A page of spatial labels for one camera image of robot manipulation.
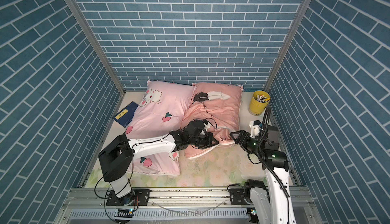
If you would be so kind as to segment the salmon pink feather pillow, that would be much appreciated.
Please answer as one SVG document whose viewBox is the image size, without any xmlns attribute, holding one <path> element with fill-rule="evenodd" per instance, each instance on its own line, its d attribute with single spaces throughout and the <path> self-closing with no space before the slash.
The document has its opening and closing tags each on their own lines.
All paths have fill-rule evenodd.
<svg viewBox="0 0 390 224">
<path fill-rule="evenodd" d="M 193 86 L 196 89 L 181 127 L 187 126 L 194 119 L 206 119 L 212 123 L 207 131 L 213 133 L 219 147 L 233 145 L 230 133 L 240 129 L 243 86 L 207 82 L 194 83 Z"/>
</svg>

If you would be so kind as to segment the light pink bunny pillow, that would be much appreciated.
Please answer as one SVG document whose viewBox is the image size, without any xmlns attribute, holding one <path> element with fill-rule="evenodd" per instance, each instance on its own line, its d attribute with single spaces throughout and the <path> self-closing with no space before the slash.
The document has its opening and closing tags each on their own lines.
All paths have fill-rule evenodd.
<svg viewBox="0 0 390 224">
<path fill-rule="evenodd" d="M 148 81 L 147 90 L 126 129 L 129 139 L 164 136 L 178 130 L 189 109 L 195 86 Z M 129 171 L 147 175 L 179 176 L 179 152 L 134 158 Z"/>
</svg>

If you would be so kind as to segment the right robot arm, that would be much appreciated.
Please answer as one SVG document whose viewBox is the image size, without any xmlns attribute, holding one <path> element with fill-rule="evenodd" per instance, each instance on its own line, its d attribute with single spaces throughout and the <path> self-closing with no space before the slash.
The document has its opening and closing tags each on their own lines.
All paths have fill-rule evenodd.
<svg viewBox="0 0 390 224">
<path fill-rule="evenodd" d="M 253 205 L 251 216 L 256 215 L 260 224 L 295 224 L 287 156 L 279 150 L 277 142 L 269 140 L 268 135 L 268 129 L 258 125 L 252 125 L 250 133 L 244 130 L 230 133 L 249 159 L 251 155 L 258 158 L 266 175 L 267 184 L 253 179 L 245 183 L 244 199 Z"/>
</svg>

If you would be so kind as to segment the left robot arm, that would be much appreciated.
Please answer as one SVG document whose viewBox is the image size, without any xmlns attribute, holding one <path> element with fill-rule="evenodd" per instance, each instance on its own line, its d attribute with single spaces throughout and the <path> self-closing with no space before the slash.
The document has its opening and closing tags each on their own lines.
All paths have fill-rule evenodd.
<svg viewBox="0 0 390 224">
<path fill-rule="evenodd" d="M 117 136 L 99 153 L 104 182 L 110 184 L 117 198 L 132 196 L 130 180 L 126 176 L 132 161 L 160 153 L 175 153 L 188 146 L 195 149 L 215 147 L 219 142 L 207 130 L 214 125 L 208 120 L 195 119 L 183 129 L 147 139 L 129 139 L 125 134 Z"/>
</svg>

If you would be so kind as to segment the floral table mat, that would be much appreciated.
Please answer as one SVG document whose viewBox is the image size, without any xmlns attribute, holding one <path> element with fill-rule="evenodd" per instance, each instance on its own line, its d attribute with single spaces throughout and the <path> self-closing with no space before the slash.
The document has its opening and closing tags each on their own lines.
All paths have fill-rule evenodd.
<svg viewBox="0 0 390 224">
<path fill-rule="evenodd" d="M 132 101 L 141 102 L 143 94 L 144 92 L 127 92 L 119 108 L 122 109 Z M 250 121 L 263 119 L 263 115 L 255 116 L 248 110 L 252 94 L 253 92 L 243 92 L 240 107 L 240 129 L 248 132 Z M 105 148 L 124 131 L 124 127 L 114 121 L 102 148 Z M 178 177 L 133 173 L 132 187 L 228 186 L 232 183 L 243 183 L 247 179 L 265 179 L 262 165 L 252 164 L 247 158 L 247 153 L 234 144 L 218 146 L 204 156 L 193 160 L 187 159 L 184 151 L 181 151 L 178 163 L 181 173 Z M 96 160 L 84 187 L 94 188 L 102 176 L 99 160 Z"/>
</svg>

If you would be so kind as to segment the yellow pen cup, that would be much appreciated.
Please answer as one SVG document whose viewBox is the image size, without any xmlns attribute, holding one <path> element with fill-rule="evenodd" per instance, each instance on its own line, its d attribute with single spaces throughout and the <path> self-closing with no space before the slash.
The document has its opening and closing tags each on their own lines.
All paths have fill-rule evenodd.
<svg viewBox="0 0 390 224">
<path fill-rule="evenodd" d="M 271 97 L 270 97 L 269 102 L 260 103 L 256 100 L 257 95 L 265 95 L 267 97 L 270 97 L 270 95 L 264 91 L 255 91 L 252 94 L 251 102 L 249 104 L 249 112 L 252 113 L 253 115 L 262 114 L 265 111 L 266 107 L 268 106 L 269 102 L 271 101 Z"/>
</svg>

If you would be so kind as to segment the markers in cup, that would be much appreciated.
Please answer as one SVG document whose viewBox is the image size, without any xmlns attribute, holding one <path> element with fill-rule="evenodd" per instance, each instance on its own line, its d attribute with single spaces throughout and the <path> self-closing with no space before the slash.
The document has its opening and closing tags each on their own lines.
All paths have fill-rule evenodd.
<svg viewBox="0 0 390 224">
<path fill-rule="evenodd" d="M 265 95 L 257 95 L 256 100 L 260 103 L 266 103 L 270 101 L 270 97 L 267 97 Z"/>
</svg>

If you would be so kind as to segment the dark blue booklet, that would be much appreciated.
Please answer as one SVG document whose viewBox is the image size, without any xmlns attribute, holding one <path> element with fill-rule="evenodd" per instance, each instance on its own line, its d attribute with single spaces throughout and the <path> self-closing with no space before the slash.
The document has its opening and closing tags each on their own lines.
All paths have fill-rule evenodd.
<svg viewBox="0 0 390 224">
<path fill-rule="evenodd" d="M 137 103 L 131 102 L 126 107 L 121 109 L 117 114 L 115 114 L 112 119 L 119 123 L 122 127 L 126 128 L 132 121 L 138 106 L 139 105 Z"/>
</svg>

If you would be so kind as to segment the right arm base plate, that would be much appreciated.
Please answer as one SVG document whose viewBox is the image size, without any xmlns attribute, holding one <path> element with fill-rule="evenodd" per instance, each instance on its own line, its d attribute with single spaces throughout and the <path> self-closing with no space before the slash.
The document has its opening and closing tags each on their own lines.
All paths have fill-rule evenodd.
<svg viewBox="0 0 390 224">
<path fill-rule="evenodd" d="M 252 205 L 249 197 L 245 196 L 244 188 L 230 188 L 228 192 L 231 205 Z"/>
</svg>

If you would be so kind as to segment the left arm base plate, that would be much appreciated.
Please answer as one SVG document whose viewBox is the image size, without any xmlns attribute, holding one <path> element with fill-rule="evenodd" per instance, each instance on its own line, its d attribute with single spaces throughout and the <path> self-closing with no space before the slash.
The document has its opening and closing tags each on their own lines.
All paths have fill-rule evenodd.
<svg viewBox="0 0 390 224">
<path fill-rule="evenodd" d="M 148 204 L 151 190 L 149 189 L 132 189 L 132 191 L 119 198 L 115 191 L 111 190 L 107 194 L 107 206 L 146 206 Z"/>
</svg>

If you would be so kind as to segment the aluminium mounting rail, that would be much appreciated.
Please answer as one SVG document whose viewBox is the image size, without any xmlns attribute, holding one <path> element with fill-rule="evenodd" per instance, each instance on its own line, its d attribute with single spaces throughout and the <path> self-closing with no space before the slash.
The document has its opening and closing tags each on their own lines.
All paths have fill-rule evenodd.
<svg viewBox="0 0 390 224">
<path fill-rule="evenodd" d="M 73 188 L 55 219 L 56 224 L 110 224 L 120 209 L 106 206 L 104 188 Z M 148 196 L 142 195 L 129 224 L 246 224 L 248 205 L 231 205 L 226 187 L 152 187 Z"/>
</svg>

